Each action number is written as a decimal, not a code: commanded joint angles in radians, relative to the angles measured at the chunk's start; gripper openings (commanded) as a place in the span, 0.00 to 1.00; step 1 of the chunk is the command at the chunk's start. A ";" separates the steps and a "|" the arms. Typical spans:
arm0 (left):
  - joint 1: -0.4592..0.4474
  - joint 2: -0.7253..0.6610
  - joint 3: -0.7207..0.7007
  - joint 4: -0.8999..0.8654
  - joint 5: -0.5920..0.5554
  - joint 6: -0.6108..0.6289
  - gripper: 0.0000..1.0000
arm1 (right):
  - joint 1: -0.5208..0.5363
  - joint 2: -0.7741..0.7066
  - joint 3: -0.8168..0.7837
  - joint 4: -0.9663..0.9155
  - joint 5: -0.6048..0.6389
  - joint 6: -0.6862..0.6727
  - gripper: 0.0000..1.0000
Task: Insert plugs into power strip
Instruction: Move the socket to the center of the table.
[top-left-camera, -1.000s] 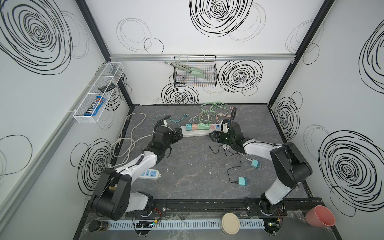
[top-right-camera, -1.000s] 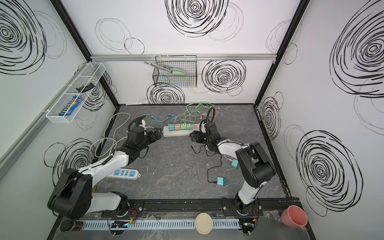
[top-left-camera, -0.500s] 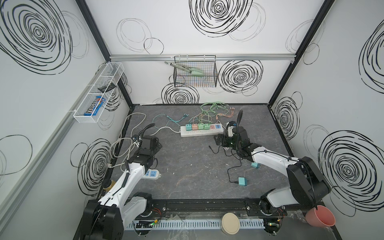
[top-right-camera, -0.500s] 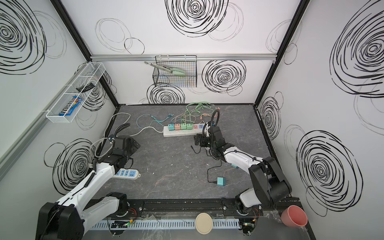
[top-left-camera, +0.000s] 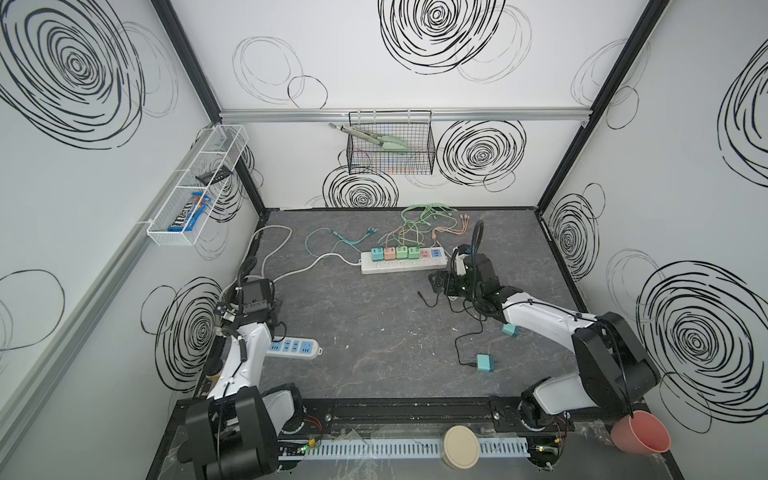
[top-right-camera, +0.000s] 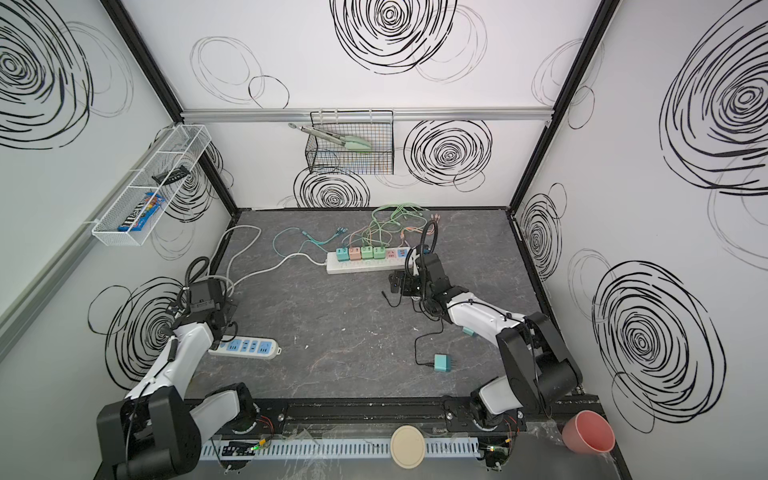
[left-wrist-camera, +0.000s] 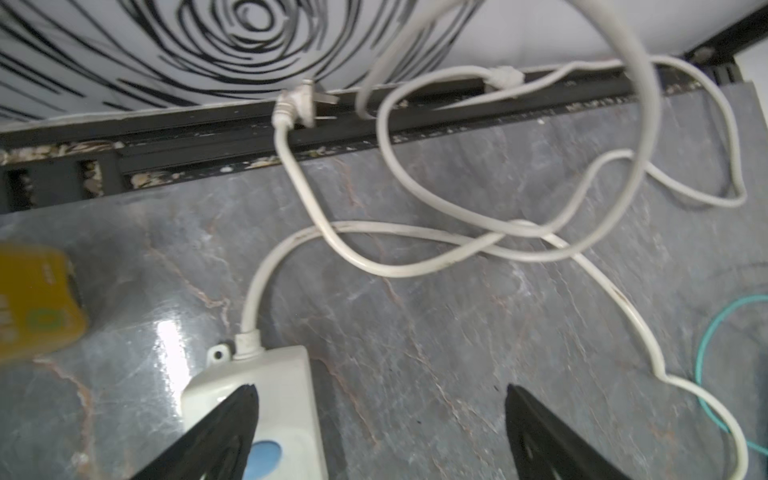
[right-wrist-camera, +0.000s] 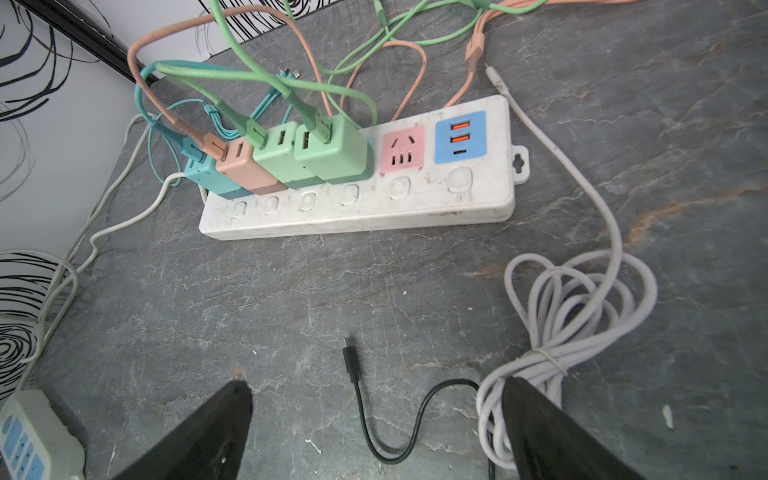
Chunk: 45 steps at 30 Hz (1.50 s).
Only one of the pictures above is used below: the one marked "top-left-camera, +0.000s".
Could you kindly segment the white multicolour power strip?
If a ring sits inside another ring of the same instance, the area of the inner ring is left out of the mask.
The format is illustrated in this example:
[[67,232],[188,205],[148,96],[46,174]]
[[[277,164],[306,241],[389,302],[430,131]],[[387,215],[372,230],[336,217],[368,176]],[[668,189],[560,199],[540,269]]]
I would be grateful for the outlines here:
[[441,247],[421,248],[421,257],[417,260],[392,260],[374,262],[371,250],[360,254],[360,268],[364,275],[404,273],[424,270],[443,269],[447,266],[449,256]]

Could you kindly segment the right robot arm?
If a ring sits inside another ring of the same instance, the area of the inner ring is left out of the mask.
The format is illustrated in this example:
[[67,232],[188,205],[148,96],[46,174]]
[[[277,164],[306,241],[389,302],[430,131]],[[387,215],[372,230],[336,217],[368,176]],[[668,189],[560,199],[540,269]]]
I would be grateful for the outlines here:
[[484,254],[461,247],[447,269],[428,279],[435,293],[465,300],[480,317],[536,333],[575,356],[575,372],[543,379],[520,394],[519,416],[531,430],[544,429],[566,411],[585,408],[632,415],[634,404],[661,381],[622,316],[568,310],[505,286]]

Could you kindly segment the teal charger plug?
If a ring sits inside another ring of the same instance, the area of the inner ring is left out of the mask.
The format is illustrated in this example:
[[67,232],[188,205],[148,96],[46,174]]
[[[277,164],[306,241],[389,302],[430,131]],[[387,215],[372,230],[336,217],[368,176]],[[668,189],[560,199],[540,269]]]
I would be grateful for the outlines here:
[[373,248],[371,250],[371,259],[374,262],[384,261],[385,260],[384,249],[380,247]]

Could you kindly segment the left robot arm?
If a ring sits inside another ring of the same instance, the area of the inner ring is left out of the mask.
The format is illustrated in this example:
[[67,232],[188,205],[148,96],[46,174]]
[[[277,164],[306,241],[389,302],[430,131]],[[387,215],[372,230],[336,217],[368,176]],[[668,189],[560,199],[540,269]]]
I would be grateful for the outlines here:
[[216,305],[216,338],[204,365],[215,377],[206,398],[186,414],[179,461],[197,479],[258,479],[279,467],[279,433],[298,426],[303,400],[293,383],[259,388],[278,326],[274,283],[242,277]]

